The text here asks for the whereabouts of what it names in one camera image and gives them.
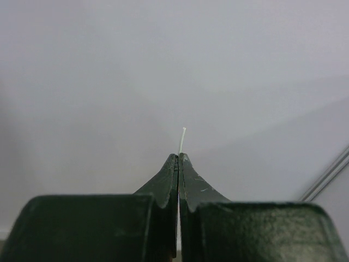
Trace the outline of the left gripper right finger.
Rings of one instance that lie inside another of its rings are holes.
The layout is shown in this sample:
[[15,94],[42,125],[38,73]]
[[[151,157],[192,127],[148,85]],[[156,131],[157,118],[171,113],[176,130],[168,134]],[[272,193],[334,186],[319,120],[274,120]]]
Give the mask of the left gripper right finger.
[[348,261],[325,210],[307,202],[230,201],[178,157],[183,261]]

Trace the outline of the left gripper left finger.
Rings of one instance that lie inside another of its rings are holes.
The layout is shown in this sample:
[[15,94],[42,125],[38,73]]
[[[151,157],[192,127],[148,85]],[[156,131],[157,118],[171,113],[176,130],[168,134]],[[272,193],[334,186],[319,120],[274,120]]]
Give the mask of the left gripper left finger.
[[172,261],[178,156],[133,194],[42,195],[20,212],[1,261]]

